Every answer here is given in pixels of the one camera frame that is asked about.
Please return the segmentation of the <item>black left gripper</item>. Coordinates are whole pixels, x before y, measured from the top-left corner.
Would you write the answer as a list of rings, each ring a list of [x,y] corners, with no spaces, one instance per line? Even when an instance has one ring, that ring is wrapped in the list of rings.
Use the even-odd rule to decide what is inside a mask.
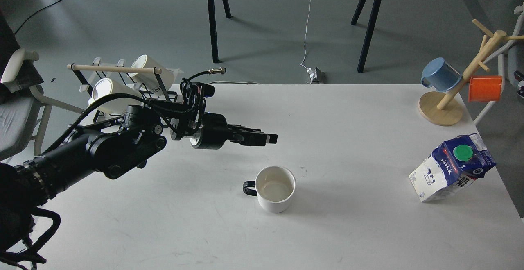
[[[225,141],[233,138],[234,143],[247,146],[264,146],[276,144],[277,134],[266,134],[260,129],[242,125],[229,125],[221,114],[205,113],[198,131],[190,139],[195,149],[217,150]]]

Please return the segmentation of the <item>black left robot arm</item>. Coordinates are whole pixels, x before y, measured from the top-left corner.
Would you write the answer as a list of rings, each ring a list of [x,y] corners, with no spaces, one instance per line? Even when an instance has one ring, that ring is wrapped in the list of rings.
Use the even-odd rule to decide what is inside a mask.
[[[110,94],[97,100],[41,155],[15,167],[1,164],[1,262],[23,269],[45,264],[38,251],[54,236],[59,214],[43,208],[60,192],[93,172],[117,179],[167,145],[172,139],[192,138],[195,149],[217,150],[225,141],[264,146],[277,143],[277,134],[228,124],[221,114],[205,110],[214,86],[180,83],[182,102]]]

